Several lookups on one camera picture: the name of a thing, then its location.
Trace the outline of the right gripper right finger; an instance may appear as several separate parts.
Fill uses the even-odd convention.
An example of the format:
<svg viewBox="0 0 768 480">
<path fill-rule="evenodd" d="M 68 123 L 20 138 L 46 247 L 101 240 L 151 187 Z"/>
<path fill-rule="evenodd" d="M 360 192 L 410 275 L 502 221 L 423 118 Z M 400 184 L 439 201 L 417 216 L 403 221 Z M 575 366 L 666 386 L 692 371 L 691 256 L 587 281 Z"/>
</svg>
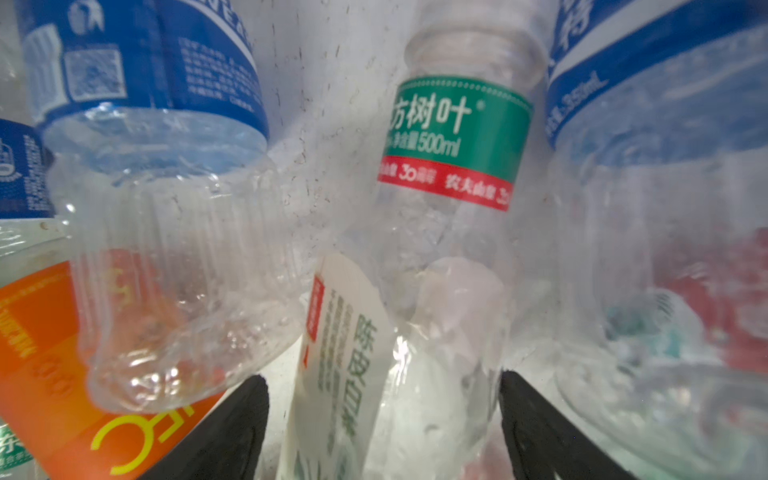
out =
<svg viewBox="0 0 768 480">
<path fill-rule="evenodd" d="M 630 480 L 634 477 L 519 373 L 502 372 L 499 405 L 515 478 Z"/>
</svg>

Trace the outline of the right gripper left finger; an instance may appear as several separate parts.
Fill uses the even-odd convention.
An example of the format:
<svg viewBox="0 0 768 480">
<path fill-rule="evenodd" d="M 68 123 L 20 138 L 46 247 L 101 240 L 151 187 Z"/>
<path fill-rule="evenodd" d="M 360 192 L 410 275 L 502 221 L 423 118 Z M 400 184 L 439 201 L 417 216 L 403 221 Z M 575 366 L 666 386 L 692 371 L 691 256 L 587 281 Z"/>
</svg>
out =
<svg viewBox="0 0 768 480">
<path fill-rule="evenodd" d="M 266 379 L 260 375 L 248 378 L 141 477 L 253 479 L 265 439 L 269 408 Z"/>
</svg>

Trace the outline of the green collar tea bottle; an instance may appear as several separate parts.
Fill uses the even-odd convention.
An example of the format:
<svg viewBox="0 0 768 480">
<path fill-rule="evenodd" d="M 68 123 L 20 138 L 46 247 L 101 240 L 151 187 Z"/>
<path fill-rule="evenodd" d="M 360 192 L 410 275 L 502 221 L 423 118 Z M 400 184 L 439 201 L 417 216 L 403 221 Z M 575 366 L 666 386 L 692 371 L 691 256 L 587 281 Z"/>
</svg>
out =
<svg viewBox="0 0 768 480">
<path fill-rule="evenodd" d="M 470 479 L 513 308 L 506 220 L 553 1 L 424 1 L 375 200 L 314 272 L 280 479 Z"/>
</svg>

